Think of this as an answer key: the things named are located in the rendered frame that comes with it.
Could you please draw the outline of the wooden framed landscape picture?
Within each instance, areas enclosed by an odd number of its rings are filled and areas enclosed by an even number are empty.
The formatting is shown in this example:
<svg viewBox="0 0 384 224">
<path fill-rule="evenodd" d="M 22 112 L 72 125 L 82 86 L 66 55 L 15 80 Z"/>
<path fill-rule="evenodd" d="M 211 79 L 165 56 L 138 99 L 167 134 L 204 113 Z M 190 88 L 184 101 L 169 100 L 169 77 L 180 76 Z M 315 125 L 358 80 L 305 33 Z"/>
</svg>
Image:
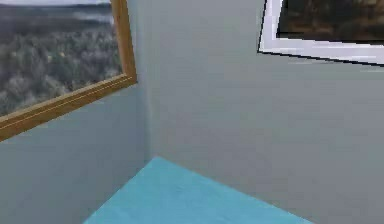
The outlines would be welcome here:
<svg viewBox="0 0 384 224">
<path fill-rule="evenodd" d="M 0 0 L 0 142 L 136 83 L 127 0 Z"/>
</svg>

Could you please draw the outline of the white framed dark picture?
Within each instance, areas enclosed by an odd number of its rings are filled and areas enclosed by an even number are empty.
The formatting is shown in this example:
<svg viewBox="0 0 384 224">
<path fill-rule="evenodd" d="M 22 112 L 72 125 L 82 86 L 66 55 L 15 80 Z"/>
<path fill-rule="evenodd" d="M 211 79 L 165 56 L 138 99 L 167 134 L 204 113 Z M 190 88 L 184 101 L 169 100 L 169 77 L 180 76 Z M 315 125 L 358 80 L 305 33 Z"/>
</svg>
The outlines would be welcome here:
<svg viewBox="0 0 384 224">
<path fill-rule="evenodd" d="M 384 0 L 265 0 L 257 51 L 384 67 Z"/>
</svg>

